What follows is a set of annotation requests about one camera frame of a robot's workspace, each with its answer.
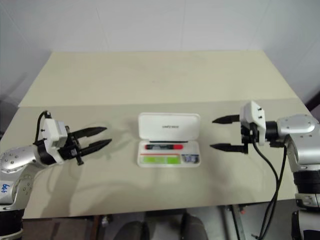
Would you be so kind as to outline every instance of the white wall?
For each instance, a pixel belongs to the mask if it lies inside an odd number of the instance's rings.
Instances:
[[[0,100],[16,106],[50,51],[263,49],[306,102],[320,90],[319,12],[319,0],[0,0]]]

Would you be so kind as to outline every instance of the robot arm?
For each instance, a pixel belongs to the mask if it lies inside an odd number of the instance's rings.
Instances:
[[[40,121],[45,117],[38,140]],[[89,127],[70,132],[62,121],[51,118],[44,111],[38,119],[35,142],[32,145],[12,148],[0,155],[0,240],[15,240],[22,236],[22,217],[28,204],[37,172],[66,160],[76,158],[82,165],[83,156],[96,152],[112,140],[100,140],[81,148],[78,139],[91,137],[105,127]]]
[[[218,124],[240,122],[243,145],[213,144],[211,147],[226,152],[248,154],[248,144],[286,147],[290,169],[297,186],[296,203],[300,210],[292,214],[294,240],[320,239],[320,124],[312,116],[297,114],[266,121],[264,110],[255,102],[246,104],[240,115],[220,117]]]

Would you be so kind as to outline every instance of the red pen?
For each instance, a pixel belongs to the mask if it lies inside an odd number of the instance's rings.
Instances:
[[[184,146],[182,144],[147,144],[144,148],[148,150],[180,150]]]

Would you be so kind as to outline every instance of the white case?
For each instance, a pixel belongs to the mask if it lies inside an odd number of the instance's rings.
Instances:
[[[196,139],[200,131],[200,116],[195,113],[143,112],[138,118],[140,141],[137,164],[147,168],[194,168],[200,165],[201,156]],[[182,144],[183,149],[145,149],[147,144]],[[145,155],[180,155],[180,164],[142,163]],[[198,155],[197,163],[183,161],[182,155]]]

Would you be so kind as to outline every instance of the floor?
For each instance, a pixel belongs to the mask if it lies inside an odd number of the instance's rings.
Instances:
[[[247,206],[241,215],[247,240],[251,234],[258,234],[266,204]],[[295,200],[277,203],[272,225],[265,240],[291,239],[291,214],[298,209]],[[224,206],[196,207],[187,211],[202,220],[209,240],[237,240],[232,213]],[[181,214],[148,216],[144,212],[114,214],[113,221],[101,229],[98,240],[113,240],[118,230],[131,221],[146,221],[152,240],[178,240]],[[86,219],[55,218],[45,220],[26,220],[23,240],[89,240],[92,221]]]

